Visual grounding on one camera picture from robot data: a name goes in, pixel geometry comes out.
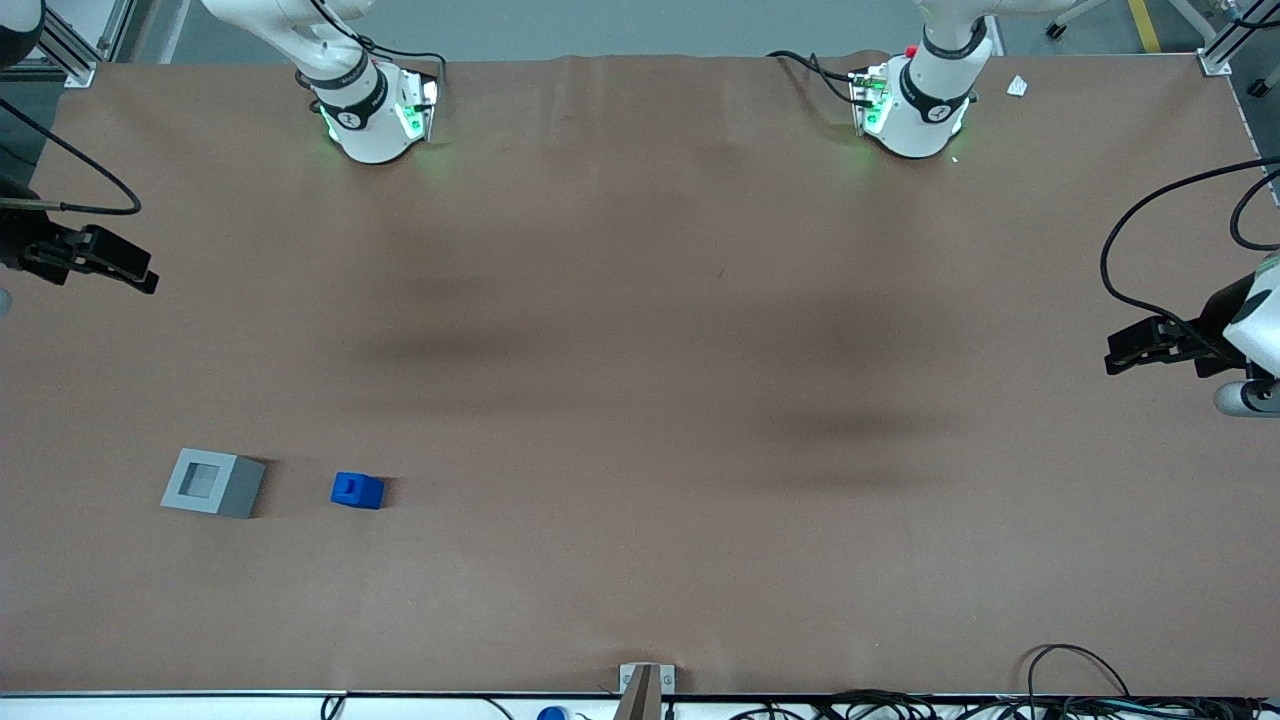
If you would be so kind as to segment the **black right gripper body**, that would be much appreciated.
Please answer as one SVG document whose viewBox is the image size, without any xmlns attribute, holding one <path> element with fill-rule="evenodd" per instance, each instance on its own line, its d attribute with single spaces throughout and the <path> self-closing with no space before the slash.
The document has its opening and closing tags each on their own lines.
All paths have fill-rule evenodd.
<svg viewBox="0 0 1280 720">
<path fill-rule="evenodd" d="M 76 246 L 79 236 L 49 219 L 50 211 L 59 211 L 56 202 L 44 201 L 29 187 L 17 179 L 1 177 L 3 201 L 19 201 L 18 208 L 3 205 L 1 260 L 3 265 L 37 275 L 52 284 L 65 284 L 72 272 L 84 273 L 76 266 Z"/>
</svg>

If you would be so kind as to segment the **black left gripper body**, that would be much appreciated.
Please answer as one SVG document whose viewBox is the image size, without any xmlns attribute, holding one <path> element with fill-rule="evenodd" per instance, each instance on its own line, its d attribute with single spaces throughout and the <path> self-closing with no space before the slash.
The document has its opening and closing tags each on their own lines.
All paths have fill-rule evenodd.
<svg viewBox="0 0 1280 720">
<path fill-rule="evenodd" d="M 1203 338 L 1204 346 L 1213 346 L 1213 351 L 1207 350 L 1206 355 L 1193 361 L 1198 378 L 1207 379 L 1225 372 L 1243 372 L 1243 377 L 1248 380 L 1254 378 L 1254 370 L 1245 355 L 1234 348 L 1222 334 L 1244 305 L 1253 281 L 1254 275 L 1251 273 L 1216 291 L 1207 299 L 1199 315 L 1190 322 Z"/>
</svg>

